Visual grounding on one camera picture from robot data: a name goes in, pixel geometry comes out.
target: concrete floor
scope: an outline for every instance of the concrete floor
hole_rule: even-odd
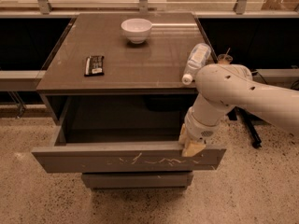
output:
[[[299,223],[299,139],[271,125],[256,125],[257,150],[241,121],[225,119],[219,169],[194,172],[186,190],[90,190],[80,174],[46,174],[31,155],[55,127],[43,105],[15,114],[0,105],[1,223]]]

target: open drawer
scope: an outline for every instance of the open drawer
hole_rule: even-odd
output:
[[[181,157],[180,127],[194,95],[70,95],[49,147],[32,153],[48,173],[214,170],[225,152]]]

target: white bottle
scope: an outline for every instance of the white bottle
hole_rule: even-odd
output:
[[[193,48],[182,78],[184,85],[190,85],[192,83],[197,72],[206,65],[206,61],[210,54],[211,48],[206,43],[199,43]]]

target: desk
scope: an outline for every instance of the desk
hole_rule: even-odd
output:
[[[121,23],[153,23],[133,45]],[[86,187],[184,187],[192,170],[215,170],[224,147],[181,157],[181,124],[197,95],[182,74],[204,42],[190,13],[81,14],[37,86],[57,124],[49,147],[33,154],[48,173],[83,173]],[[85,60],[102,54],[103,76],[85,77]]]

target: white bowl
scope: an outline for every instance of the white bowl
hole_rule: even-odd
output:
[[[151,32],[152,24],[145,19],[129,19],[121,24],[124,35],[134,44],[144,42]]]

